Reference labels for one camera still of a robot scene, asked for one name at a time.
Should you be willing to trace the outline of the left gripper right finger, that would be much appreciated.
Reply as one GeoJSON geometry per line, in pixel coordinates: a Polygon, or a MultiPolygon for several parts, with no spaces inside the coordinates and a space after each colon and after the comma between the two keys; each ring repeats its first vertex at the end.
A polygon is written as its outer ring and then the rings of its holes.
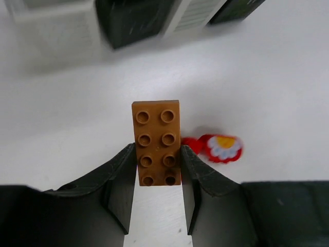
{"type": "Polygon", "coordinates": [[[236,183],[180,150],[194,246],[328,246],[328,182],[236,183]]]}

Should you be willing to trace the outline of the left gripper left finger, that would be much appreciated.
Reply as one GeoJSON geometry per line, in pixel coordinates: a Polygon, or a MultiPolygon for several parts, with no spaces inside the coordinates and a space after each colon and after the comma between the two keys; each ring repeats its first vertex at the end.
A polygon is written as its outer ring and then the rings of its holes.
{"type": "Polygon", "coordinates": [[[123,246],[129,233],[136,149],[57,190],[1,186],[1,246],[123,246]]]}

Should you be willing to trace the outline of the red flower lego piece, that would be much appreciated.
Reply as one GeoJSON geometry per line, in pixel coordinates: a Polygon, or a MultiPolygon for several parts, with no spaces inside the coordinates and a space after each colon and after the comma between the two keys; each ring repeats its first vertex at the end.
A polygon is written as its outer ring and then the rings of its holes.
{"type": "Polygon", "coordinates": [[[235,162],[243,154],[243,143],[236,136],[205,134],[198,140],[203,144],[202,154],[214,163],[235,162]]]}

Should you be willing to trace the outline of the long red lego brick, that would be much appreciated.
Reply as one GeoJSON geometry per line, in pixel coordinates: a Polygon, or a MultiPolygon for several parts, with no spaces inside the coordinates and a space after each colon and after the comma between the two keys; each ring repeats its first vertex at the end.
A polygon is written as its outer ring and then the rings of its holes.
{"type": "Polygon", "coordinates": [[[181,145],[189,146],[195,154],[200,154],[204,146],[201,140],[194,137],[182,138],[181,145]]]}

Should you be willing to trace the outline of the orange lego plate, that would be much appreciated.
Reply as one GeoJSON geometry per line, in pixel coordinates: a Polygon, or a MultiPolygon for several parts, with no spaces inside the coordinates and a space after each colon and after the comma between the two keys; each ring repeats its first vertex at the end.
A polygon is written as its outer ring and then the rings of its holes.
{"type": "Polygon", "coordinates": [[[179,101],[135,101],[132,117],[139,185],[180,185],[179,101]]]}

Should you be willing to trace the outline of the white slotted bin far left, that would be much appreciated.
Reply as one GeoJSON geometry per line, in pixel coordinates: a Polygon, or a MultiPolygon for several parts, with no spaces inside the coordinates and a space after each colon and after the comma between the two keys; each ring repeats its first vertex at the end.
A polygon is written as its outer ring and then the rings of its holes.
{"type": "Polygon", "coordinates": [[[100,57],[95,1],[5,1],[27,66],[89,62],[100,57]]]}

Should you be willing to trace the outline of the white slotted bin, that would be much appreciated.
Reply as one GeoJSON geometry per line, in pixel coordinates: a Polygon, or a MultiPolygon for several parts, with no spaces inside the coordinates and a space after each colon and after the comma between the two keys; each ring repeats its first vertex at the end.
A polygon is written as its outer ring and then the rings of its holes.
{"type": "Polygon", "coordinates": [[[27,66],[89,62],[100,57],[95,1],[5,1],[27,66]]]}
{"type": "Polygon", "coordinates": [[[163,37],[202,29],[225,2],[225,0],[175,1],[161,31],[163,37]]]}

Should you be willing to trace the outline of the black slotted bin centre left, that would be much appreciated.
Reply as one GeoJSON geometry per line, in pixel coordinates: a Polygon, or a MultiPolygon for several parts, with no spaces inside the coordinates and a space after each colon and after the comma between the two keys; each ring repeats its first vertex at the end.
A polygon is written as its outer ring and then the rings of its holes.
{"type": "Polygon", "coordinates": [[[113,49],[158,35],[173,4],[169,0],[95,1],[99,25],[113,49]]]}

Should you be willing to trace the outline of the black slotted bin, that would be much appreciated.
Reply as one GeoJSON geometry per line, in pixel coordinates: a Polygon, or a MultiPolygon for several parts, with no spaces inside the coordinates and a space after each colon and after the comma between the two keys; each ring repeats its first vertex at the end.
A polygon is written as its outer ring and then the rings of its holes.
{"type": "Polygon", "coordinates": [[[254,12],[265,0],[228,0],[210,19],[209,25],[240,21],[254,12]]]}
{"type": "Polygon", "coordinates": [[[169,0],[95,1],[99,25],[113,49],[158,35],[173,4],[169,0]]]}

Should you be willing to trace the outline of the white slotted bin centre right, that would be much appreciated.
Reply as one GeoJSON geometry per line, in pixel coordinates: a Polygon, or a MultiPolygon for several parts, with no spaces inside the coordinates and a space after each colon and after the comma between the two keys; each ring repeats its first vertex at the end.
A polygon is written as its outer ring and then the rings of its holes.
{"type": "Polygon", "coordinates": [[[225,2],[225,0],[175,1],[161,31],[163,37],[202,29],[225,2]]]}

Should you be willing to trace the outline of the black slotted bin far right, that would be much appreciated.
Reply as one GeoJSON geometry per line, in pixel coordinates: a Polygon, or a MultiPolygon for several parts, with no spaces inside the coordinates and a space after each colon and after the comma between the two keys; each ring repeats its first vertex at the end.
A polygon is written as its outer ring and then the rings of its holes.
{"type": "Polygon", "coordinates": [[[265,0],[228,0],[210,19],[209,25],[240,21],[254,12],[265,0]]]}

